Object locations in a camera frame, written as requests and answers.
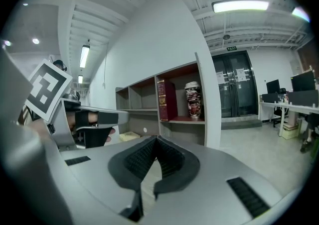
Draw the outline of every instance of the ceiling light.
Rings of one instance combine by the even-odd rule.
[[[4,41],[4,44],[5,44],[6,46],[11,46],[11,42],[8,41],[8,40]]]
[[[267,10],[268,2],[259,0],[233,0],[213,4],[214,12],[233,10]]]
[[[306,12],[301,7],[296,7],[293,10],[292,14],[306,20],[307,22],[310,22],[308,14],[306,14]]]
[[[83,82],[83,76],[79,76],[78,82],[79,82],[79,84],[81,84]]]
[[[80,68],[85,68],[86,60],[89,55],[90,46],[83,45],[82,52],[81,52],[81,59],[80,59]]]
[[[32,39],[32,42],[35,43],[35,44],[39,44],[40,41],[39,41],[39,39],[34,38],[34,39]]]

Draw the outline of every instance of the ceiling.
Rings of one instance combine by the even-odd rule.
[[[52,38],[75,81],[90,78],[115,33],[148,0],[23,0],[9,38],[19,43],[34,34]],[[214,13],[211,3],[220,0],[183,0],[196,19],[211,52],[236,45],[245,48],[296,49],[309,35],[308,24],[291,15],[294,0],[266,0],[267,11]],[[222,39],[229,34],[230,39]],[[79,68],[83,44],[90,44],[85,69]]]
[[[60,54],[58,44],[58,6],[31,4],[19,6],[11,15],[2,38],[9,40],[12,46],[7,47],[10,54],[25,52]],[[36,45],[32,39],[37,38]]]

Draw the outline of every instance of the floor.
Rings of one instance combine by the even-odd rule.
[[[234,156],[263,175],[282,196],[302,186],[311,168],[310,153],[300,153],[301,141],[278,136],[279,125],[221,131],[220,150]],[[160,164],[155,161],[142,182],[145,215],[155,203],[154,183],[161,179]]]

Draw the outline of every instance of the doorway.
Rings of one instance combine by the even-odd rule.
[[[257,114],[257,88],[246,51],[212,57],[219,86],[221,116]]]

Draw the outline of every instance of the computer monitor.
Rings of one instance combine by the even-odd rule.
[[[315,77],[312,71],[291,77],[294,92],[315,90]]]
[[[267,92],[268,94],[270,93],[279,93],[280,91],[280,86],[279,86],[279,80],[274,80],[271,82],[266,83],[267,85]]]

